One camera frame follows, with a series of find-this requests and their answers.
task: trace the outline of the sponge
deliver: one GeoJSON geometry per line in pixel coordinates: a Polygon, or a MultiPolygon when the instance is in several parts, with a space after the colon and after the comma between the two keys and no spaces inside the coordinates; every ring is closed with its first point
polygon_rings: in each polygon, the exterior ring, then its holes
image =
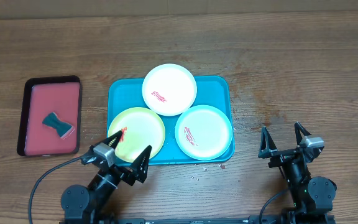
{"type": "Polygon", "coordinates": [[[57,134],[61,139],[65,139],[74,131],[74,126],[60,121],[55,112],[48,114],[42,121],[42,124],[56,129],[57,134]]]}

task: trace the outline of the red mark on plate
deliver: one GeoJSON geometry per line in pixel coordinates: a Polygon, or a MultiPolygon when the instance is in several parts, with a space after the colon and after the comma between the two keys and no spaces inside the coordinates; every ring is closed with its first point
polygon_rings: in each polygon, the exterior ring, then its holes
{"type": "Polygon", "coordinates": [[[122,131],[122,136],[121,136],[121,138],[119,139],[120,142],[122,142],[122,141],[124,140],[124,135],[125,135],[125,132],[127,131],[127,127],[121,128],[121,131],[122,131]]]}
{"type": "Polygon", "coordinates": [[[189,141],[192,146],[198,146],[198,145],[195,143],[196,140],[194,139],[193,135],[191,134],[189,128],[185,127],[184,133],[185,133],[185,135],[186,135],[187,141],[189,141]]]}
{"type": "Polygon", "coordinates": [[[162,103],[167,102],[167,100],[164,97],[162,97],[157,91],[152,92],[152,95],[157,97],[157,99],[162,103]]]}

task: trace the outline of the wooden table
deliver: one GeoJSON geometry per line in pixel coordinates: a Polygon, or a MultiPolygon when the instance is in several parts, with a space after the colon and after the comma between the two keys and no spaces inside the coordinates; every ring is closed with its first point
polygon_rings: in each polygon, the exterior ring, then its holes
{"type": "MultiPolygon", "coordinates": [[[[326,141],[309,168],[338,185],[331,214],[339,223],[358,223],[358,11],[0,21],[0,223],[27,223],[35,181],[73,157],[16,154],[29,78],[81,78],[84,153],[105,137],[110,85],[163,63],[227,80],[236,152],[225,169],[153,166],[145,184],[119,186],[112,211],[144,218],[256,215],[285,188],[278,169],[257,158],[260,128],[268,126],[278,148],[286,149],[295,146],[293,123],[301,121],[326,141]]],[[[87,185],[96,172],[72,164],[49,175],[34,197],[35,222],[61,220],[62,192],[87,185]]],[[[265,213],[287,206],[289,196],[265,213]]]]}

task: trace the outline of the yellow plate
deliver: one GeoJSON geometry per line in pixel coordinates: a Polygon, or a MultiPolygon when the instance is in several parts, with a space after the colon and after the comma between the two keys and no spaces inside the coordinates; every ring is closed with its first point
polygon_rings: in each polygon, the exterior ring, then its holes
{"type": "Polygon", "coordinates": [[[153,158],[165,140],[164,123],[147,108],[129,108],[119,113],[110,124],[108,136],[119,130],[123,135],[115,152],[126,162],[133,162],[148,145],[152,146],[150,158],[153,158]]]}

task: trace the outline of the blue tray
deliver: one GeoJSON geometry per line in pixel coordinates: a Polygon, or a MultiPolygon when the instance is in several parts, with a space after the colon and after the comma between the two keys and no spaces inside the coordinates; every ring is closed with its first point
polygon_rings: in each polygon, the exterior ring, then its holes
{"type": "MultiPolygon", "coordinates": [[[[131,78],[115,81],[109,90],[108,109],[107,109],[107,133],[113,119],[126,109],[133,107],[147,108],[142,97],[142,84],[144,78],[131,78]]],[[[225,79],[217,75],[197,76],[197,96],[193,103],[196,105],[210,105],[221,110],[233,124],[231,117],[229,87],[225,79]]],[[[206,162],[224,162],[231,158],[234,153],[234,136],[229,149],[221,156],[210,161],[199,161],[188,157],[179,148],[175,139],[175,125],[180,115],[160,116],[165,125],[165,141],[158,152],[153,157],[150,165],[168,164],[199,164],[206,162]]],[[[130,164],[117,158],[116,164],[119,166],[129,166],[130,164]]]]}

